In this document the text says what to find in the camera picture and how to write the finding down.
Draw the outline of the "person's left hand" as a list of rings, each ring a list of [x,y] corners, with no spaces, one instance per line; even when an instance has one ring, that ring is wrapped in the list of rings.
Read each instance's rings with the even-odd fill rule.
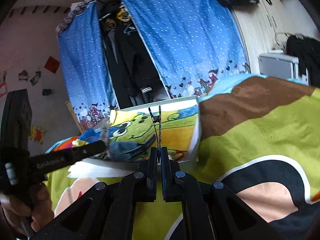
[[[31,228],[36,232],[53,220],[52,201],[44,183],[40,184],[37,191],[36,205],[33,209],[14,196],[1,194],[1,239],[27,238],[21,226],[21,217],[31,217]]]

